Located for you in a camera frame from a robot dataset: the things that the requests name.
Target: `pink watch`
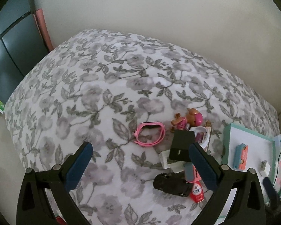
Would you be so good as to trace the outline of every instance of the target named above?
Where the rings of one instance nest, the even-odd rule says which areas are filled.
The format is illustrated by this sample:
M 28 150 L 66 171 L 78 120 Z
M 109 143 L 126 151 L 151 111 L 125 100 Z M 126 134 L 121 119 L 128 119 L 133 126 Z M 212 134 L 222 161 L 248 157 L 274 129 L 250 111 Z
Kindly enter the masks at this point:
M 159 138 L 153 143 L 143 143 L 143 142 L 139 141 L 138 135 L 140 134 L 142 129 L 152 129 L 152 128 L 161 128 Z M 165 136 L 165 126 L 163 125 L 162 122 L 141 123 L 140 125 L 138 125 L 136 131 L 134 132 L 134 136 L 136 137 L 136 141 L 134 141 L 134 143 L 137 143 L 140 146 L 144 146 L 144 147 L 154 146 L 154 145 L 157 145 L 158 143 L 160 143 L 163 140 L 163 138 Z

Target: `toy figure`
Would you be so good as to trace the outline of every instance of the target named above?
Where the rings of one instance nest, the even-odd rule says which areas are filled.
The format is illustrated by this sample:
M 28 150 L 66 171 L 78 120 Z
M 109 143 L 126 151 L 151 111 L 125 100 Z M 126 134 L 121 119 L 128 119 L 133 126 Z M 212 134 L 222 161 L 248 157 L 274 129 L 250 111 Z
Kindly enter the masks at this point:
M 203 116 L 195 108 L 188 108 L 185 117 L 182 117 L 180 113 L 176 113 L 175 119 L 171 121 L 171 124 L 179 130 L 189 130 L 191 127 L 200 126 L 202 123 Z

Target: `bedspread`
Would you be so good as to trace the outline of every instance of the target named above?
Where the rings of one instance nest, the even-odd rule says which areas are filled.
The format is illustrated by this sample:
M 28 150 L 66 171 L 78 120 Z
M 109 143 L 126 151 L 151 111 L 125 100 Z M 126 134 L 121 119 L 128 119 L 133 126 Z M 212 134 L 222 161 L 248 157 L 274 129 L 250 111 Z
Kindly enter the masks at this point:
M 277 112 L 229 71 L 200 55 L 149 37 L 85 30 L 54 49 L 23 79 L 5 107 L 7 127 L 25 168 L 62 164 L 83 141 L 94 153 L 70 192 L 93 224 L 190 224 L 205 200 L 153 189 L 162 170 L 162 143 L 133 142 L 137 125 L 198 109 L 213 122 L 208 152 L 220 163 L 223 128 L 238 123 L 261 134 L 279 134 Z M 158 133 L 143 133 L 151 141 Z M 58 207 L 49 193 L 54 213 Z

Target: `silver screw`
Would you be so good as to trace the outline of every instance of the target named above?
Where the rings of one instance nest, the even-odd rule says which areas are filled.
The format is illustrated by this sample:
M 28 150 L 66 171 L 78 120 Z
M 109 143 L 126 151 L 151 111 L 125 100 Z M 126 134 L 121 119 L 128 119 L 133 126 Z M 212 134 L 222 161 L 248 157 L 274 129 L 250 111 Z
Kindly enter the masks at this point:
M 254 168 L 250 168 L 249 171 L 250 171 L 250 173 L 252 173 L 252 174 L 255 174 L 255 173 L 256 173 L 256 171 L 255 171 Z
M 225 171 L 228 171 L 228 170 L 229 170 L 229 166 L 226 165 L 226 164 L 223 164 L 221 167 L 222 167 L 222 169 L 225 170 Z
M 53 170 L 55 170 L 55 171 L 59 170 L 60 168 L 61 168 L 61 165 L 60 165 L 60 164 L 55 164 L 55 165 L 53 166 Z
M 26 168 L 25 172 L 26 173 L 31 173 L 32 172 L 32 168 L 31 167 Z

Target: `floor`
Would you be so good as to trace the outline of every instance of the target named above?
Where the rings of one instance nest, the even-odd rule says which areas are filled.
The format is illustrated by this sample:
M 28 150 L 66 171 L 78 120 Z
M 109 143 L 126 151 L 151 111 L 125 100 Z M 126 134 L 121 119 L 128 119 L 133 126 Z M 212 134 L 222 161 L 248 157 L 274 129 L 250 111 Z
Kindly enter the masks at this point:
M 24 173 L 5 118 L 0 116 L 0 211 L 10 225 L 16 225 L 17 203 Z

